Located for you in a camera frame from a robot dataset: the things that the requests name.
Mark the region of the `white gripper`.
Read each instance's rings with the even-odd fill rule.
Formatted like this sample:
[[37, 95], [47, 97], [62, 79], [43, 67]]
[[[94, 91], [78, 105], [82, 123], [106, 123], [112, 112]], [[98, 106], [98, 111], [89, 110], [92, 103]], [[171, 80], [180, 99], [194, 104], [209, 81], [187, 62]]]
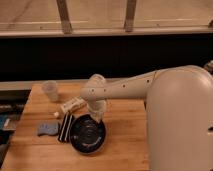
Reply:
[[92, 119], [94, 119], [97, 123], [102, 121], [102, 115], [106, 112], [107, 103], [105, 100], [99, 101], [89, 101], [88, 102], [88, 110], [92, 115]]

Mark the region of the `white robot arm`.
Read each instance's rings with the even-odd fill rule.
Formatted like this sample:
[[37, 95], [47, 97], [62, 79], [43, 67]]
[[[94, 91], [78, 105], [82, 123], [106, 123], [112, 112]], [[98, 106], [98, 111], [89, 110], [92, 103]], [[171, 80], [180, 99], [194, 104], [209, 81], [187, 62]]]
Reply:
[[161, 69], [111, 83], [95, 74], [81, 97], [146, 101], [151, 171], [213, 171], [213, 75], [205, 69]]

